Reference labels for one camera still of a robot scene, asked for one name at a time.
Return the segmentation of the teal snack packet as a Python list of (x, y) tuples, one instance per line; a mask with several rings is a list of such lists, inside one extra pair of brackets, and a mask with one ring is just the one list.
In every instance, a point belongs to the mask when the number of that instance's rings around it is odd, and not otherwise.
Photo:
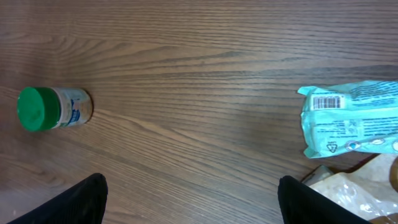
[(303, 86), (301, 125), (310, 159), (351, 151), (397, 153), (397, 82)]

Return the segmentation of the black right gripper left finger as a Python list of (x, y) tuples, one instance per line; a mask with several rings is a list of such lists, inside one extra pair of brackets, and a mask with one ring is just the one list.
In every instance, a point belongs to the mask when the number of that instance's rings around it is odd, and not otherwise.
[(108, 185), (95, 173), (9, 224), (101, 224)]

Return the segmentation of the green lid jar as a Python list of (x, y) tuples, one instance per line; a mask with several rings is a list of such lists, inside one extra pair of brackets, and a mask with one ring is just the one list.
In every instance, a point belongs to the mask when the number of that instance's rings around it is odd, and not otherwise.
[(17, 99), (19, 121), (32, 132), (80, 126), (92, 114), (92, 99), (81, 88), (26, 87)]

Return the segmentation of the brown clear snack bag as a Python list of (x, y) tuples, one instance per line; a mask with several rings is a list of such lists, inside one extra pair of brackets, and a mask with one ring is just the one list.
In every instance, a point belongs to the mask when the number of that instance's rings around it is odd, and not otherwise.
[(397, 224), (396, 154), (380, 154), (351, 173), (319, 166), (302, 183), (371, 223)]

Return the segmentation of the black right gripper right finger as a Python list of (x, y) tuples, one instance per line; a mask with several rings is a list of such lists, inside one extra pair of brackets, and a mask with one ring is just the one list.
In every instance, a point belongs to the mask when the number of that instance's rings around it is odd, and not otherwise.
[(284, 224), (370, 224), (289, 175), (277, 196)]

